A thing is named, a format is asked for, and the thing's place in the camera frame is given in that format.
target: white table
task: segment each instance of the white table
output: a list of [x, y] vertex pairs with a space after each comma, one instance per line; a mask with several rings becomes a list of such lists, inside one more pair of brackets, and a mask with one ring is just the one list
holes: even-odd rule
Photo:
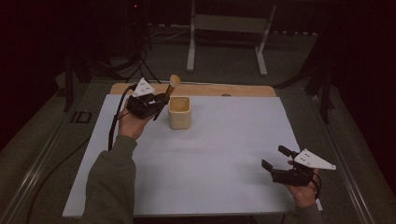
[[[64, 209], [80, 217], [85, 184], [106, 150], [120, 95], [109, 94], [94, 128]], [[289, 169], [279, 145], [298, 151], [277, 97], [192, 96], [192, 125], [171, 130], [167, 111], [148, 124], [134, 152], [135, 215], [149, 217], [245, 215], [294, 210], [282, 185], [261, 167], [266, 159]]]

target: white triangular marker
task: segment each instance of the white triangular marker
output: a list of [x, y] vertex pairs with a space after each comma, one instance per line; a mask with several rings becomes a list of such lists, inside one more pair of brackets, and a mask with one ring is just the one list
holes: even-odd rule
[[142, 77], [137, 83], [137, 87], [134, 90], [134, 94], [132, 94], [133, 97], [139, 97], [139, 96], [144, 96], [148, 94], [152, 94], [155, 92], [155, 89], [152, 88], [149, 83]]
[[300, 163], [301, 165], [310, 167], [310, 168], [319, 168], [326, 170], [335, 170], [335, 165], [323, 160], [321, 157], [315, 155], [314, 153], [304, 149], [294, 161]]

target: table leg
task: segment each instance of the table leg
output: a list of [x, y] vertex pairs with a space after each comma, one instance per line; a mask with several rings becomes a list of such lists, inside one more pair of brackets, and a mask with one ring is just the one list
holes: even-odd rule
[[187, 58], [187, 71], [194, 70], [195, 61], [195, 0], [191, 0], [191, 26], [190, 26], [190, 47]]
[[264, 57], [262, 56], [262, 50], [264, 49], [265, 42], [267, 41], [268, 35], [270, 33], [271, 23], [274, 18], [275, 12], [276, 12], [276, 5], [273, 5], [271, 7], [270, 15], [268, 16], [268, 19], [265, 23], [264, 33], [262, 34], [262, 42], [260, 43], [259, 46], [255, 48], [257, 63], [259, 64], [259, 69], [260, 69], [260, 76], [262, 77], [267, 76], [267, 68], [265, 66]]

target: cylindrical container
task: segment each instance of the cylindrical container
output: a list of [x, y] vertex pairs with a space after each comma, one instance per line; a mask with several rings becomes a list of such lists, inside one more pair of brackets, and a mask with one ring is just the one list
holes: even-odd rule
[[171, 97], [168, 105], [169, 127], [189, 129], [191, 126], [191, 100], [189, 97]]

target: cable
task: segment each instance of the cable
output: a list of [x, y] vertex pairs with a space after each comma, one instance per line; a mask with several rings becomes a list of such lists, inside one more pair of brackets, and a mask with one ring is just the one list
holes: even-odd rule
[[148, 71], [149, 71], [149, 73], [151, 74], [151, 76], [154, 77], [154, 79], [157, 80], [158, 83], [162, 84], [161, 81], [160, 81], [158, 78], [156, 78], [156, 77], [154, 76], [154, 74], [153, 74], [153, 73], [151, 72], [151, 70], [149, 69], [149, 66], [146, 64], [146, 57], [145, 57], [144, 60], [142, 59], [142, 61], [143, 61], [143, 64], [144, 64], [144, 65], [146, 66], [146, 68], [148, 69]]
[[120, 75], [122, 75], [122, 74], [125, 74], [125, 73], [127, 73], [127, 72], [131, 71], [132, 69], [133, 69], [133, 67], [130, 67], [130, 68], [128, 68], [127, 70], [125, 70], [125, 71], [121, 72], [121, 73], [120, 73]]
[[111, 66], [109, 69], [111, 69], [113, 71], [120, 71], [122, 69], [134, 66], [134, 64], [135, 64], [135, 62], [133, 60], [131, 60], [130, 58], [128, 58], [128, 62]]
[[314, 178], [312, 178], [311, 182], [315, 185], [315, 188], [317, 188], [317, 192], [315, 193], [315, 199], [317, 199], [319, 197], [320, 194], [320, 189], [321, 189], [321, 179], [320, 176], [316, 173], [314, 173], [314, 175], [318, 178], [318, 183], [316, 180], [314, 180]]
[[139, 69], [139, 72], [140, 72], [140, 76], [142, 76], [149, 83], [149, 80], [143, 74], [142, 68]]
[[117, 119], [122, 119], [123, 117], [125, 117], [126, 115], [129, 115], [129, 114], [130, 114], [130, 112], [128, 112], [128, 113], [125, 113], [125, 114], [123, 114], [123, 115], [119, 116]]
[[125, 80], [125, 83], [128, 83], [128, 82], [129, 82], [129, 80], [132, 78], [132, 76], [137, 72], [137, 70], [140, 69], [140, 67], [141, 67], [141, 66], [143, 65], [143, 63], [145, 62], [146, 57], [147, 57], [147, 52], [146, 52], [144, 49], [143, 49], [143, 52], [145, 53], [145, 57], [142, 58], [142, 56], [139, 55], [140, 60], [141, 60], [142, 62], [141, 62], [141, 63], [137, 66], [137, 68], [131, 73], [131, 75], [128, 76], [128, 78]]
[[108, 146], [107, 146], [107, 149], [108, 149], [109, 151], [111, 150], [111, 148], [113, 148], [114, 131], [115, 131], [115, 129], [116, 129], [117, 120], [120, 119], [120, 118], [119, 118], [119, 113], [120, 113], [120, 110], [121, 110], [121, 106], [122, 106], [123, 99], [125, 98], [126, 93], [127, 93], [129, 90], [132, 90], [132, 89], [135, 87], [135, 85], [128, 86], [128, 87], [125, 89], [124, 93], [122, 94], [122, 96], [121, 96], [121, 98], [120, 98], [119, 107], [117, 108], [116, 114], [115, 114], [114, 117], [113, 117], [113, 121], [111, 122], [110, 131], [109, 131], [109, 133], [108, 133]]
[[32, 215], [32, 211], [33, 211], [33, 207], [35, 205], [35, 200], [37, 199], [38, 194], [40, 193], [40, 191], [42, 190], [44, 184], [47, 182], [47, 180], [50, 178], [50, 176], [65, 162], [67, 161], [70, 157], [72, 157], [76, 152], [78, 152], [89, 140], [91, 139], [91, 136], [89, 136], [81, 145], [78, 146], [78, 148], [76, 148], [72, 153], [70, 153], [68, 156], [66, 156], [61, 162], [59, 162], [55, 168], [53, 168], [49, 174], [44, 178], [43, 182], [41, 182], [40, 186], [38, 187], [37, 192], [35, 193], [35, 196], [33, 197], [33, 201], [30, 204], [29, 207], [29, 211], [27, 214], [27, 218], [26, 218], [26, 224], [29, 224], [30, 222], [30, 217]]
[[175, 35], [171, 35], [169, 37], [166, 37], [163, 40], [157, 40], [157, 41], [152, 40], [152, 42], [154, 42], [154, 43], [162, 43], [162, 42], [165, 42], [166, 40], [172, 39], [173, 37], [176, 37], [178, 35], [182, 35], [184, 33], [187, 33], [189, 30], [190, 30], [190, 28], [187, 29], [187, 30], [181, 31], [181, 32], [158, 32], [158, 33], [155, 33], [155, 34], [151, 35], [151, 37], [153, 37], [154, 35], [158, 35], [158, 34], [174, 34], [174, 33], [176, 33], [176, 34]]

